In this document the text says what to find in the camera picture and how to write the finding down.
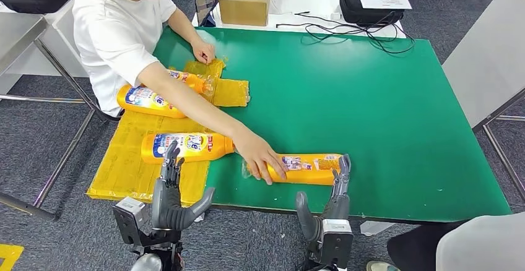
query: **man's arm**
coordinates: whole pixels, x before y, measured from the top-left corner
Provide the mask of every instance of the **man's arm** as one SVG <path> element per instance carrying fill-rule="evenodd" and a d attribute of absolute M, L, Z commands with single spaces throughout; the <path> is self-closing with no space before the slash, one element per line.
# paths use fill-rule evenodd
<path fill-rule="evenodd" d="M 177 9 L 168 19 L 170 28 L 186 40 L 193 48 L 199 62 L 209 64 L 215 58 L 215 48 L 202 40 L 184 12 Z"/>
<path fill-rule="evenodd" d="M 148 65 L 137 79 L 146 87 L 170 102 L 187 117 L 197 123 L 233 139 L 238 153 L 246 160 L 253 176 L 272 183 L 266 163 L 276 169 L 282 179 L 286 178 L 286 166 L 270 145 L 243 123 L 224 113 L 183 82 L 170 77 L 159 62 Z"/>
<path fill-rule="evenodd" d="M 173 31 L 175 31 L 175 33 L 179 34 L 192 46 L 193 43 L 202 41 L 199 34 L 197 34 L 197 31 L 195 31 L 193 25 L 191 25 L 191 22 L 189 21 L 186 14 L 184 14 L 184 12 L 178 8 L 168 19 L 168 25 Z"/>
<path fill-rule="evenodd" d="M 209 103 L 189 86 L 170 77 L 159 62 L 147 66 L 138 79 L 187 117 L 215 132 L 233 138 L 236 129 L 245 128 L 241 122 Z"/>

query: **laptop screen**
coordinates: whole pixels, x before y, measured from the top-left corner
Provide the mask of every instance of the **laptop screen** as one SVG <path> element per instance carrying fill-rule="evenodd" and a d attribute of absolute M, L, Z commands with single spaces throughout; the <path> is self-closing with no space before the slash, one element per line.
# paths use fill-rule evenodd
<path fill-rule="evenodd" d="M 218 0 L 195 0 L 195 9 L 197 11 L 197 20 L 199 26 L 203 25 L 208 14 L 213 10 Z"/>

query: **black pants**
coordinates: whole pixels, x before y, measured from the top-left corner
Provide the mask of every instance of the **black pants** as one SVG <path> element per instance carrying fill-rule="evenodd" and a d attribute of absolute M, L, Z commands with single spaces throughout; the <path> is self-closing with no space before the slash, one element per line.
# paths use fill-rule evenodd
<path fill-rule="evenodd" d="M 388 254 L 401 271 L 435 271 L 440 239 L 465 222 L 419 226 L 391 238 L 387 243 Z"/>

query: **yellow detergent bottle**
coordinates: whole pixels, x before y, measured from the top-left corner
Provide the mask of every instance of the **yellow detergent bottle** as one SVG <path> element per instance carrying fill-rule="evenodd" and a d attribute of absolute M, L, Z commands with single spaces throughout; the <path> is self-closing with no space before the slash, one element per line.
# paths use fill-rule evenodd
<path fill-rule="evenodd" d="M 211 80 L 204 80 L 195 74 L 186 72 L 174 70 L 168 71 L 173 78 L 185 82 L 197 93 L 203 93 L 205 95 L 209 95 L 211 93 Z M 153 115 L 168 116 L 170 118 L 186 117 L 184 113 L 175 108 L 172 104 L 169 104 L 160 95 L 157 95 L 151 89 L 143 85 L 132 87 L 131 85 L 127 84 L 123 86 L 118 91 L 116 100 L 120 107 L 127 110 Z"/>
<path fill-rule="evenodd" d="M 164 153 L 175 140 L 181 150 L 178 156 L 185 161 L 216 160 L 234 151 L 233 140 L 219 133 L 151 134 L 142 140 L 144 163 L 162 163 Z"/>
<path fill-rule="evenodd" d="M 270 177 L 276 183 L 302 183 L 331 186 L 334 184 L 332 170 L 335 169 L 337 173 L 341 172 L 341 168 L 339 167 L 339 158 L 341 155 L 334 153 L 309 155 L 286 154 L 279 155 L 279 157 L 286 167 L 288 167 L 288 172 L 286 172 L 287 179 L 282 179 L 272 166 L 266 165 Z M 242 173 L 245 178 L 251 176 L 251 172 L 245 161 L 243 161 Z"/>

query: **gray cloth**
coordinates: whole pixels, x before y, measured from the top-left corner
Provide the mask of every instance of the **gray cloth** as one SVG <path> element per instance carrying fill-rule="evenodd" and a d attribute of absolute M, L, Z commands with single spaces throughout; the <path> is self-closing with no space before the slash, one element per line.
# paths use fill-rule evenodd
<path fill-rule="evenodd" d="M 525 269 L 525 212 L 477 217 L 445 235 L 436 251 L 436 271 Z"/>

